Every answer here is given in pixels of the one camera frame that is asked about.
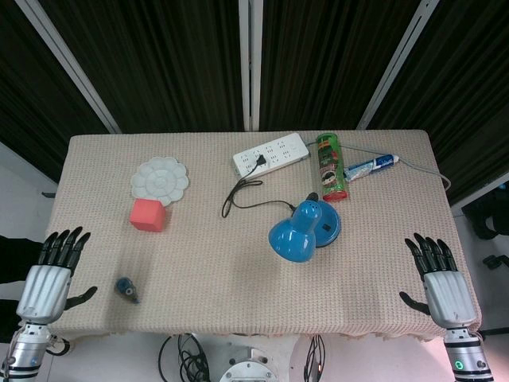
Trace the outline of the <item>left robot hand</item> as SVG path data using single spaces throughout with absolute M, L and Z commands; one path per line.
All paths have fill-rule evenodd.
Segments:
M 26 323 L 49 325 L 63 312 L 84 304 L 98 290 L 89 287 L 84 293 L 69 297 L 72 278 L 85 244 L 91 237 L 81 227 L 53 232 L 42 244 L 37 263 L 29 269 L 24 290 L 17 305 L 17 315 Z

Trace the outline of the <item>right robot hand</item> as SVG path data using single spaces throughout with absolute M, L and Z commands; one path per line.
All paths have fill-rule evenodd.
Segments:
M 430 316 L 443 329 L 467 327 L 477 314 L 472 294 L 464 275 L 458 270 L 449 246 L 440 239 L 433 240 L 414 233 L 405 239 L 425 291 L 425 302 L 412 299 L 406 292 L 400 299 L 412 310 Z

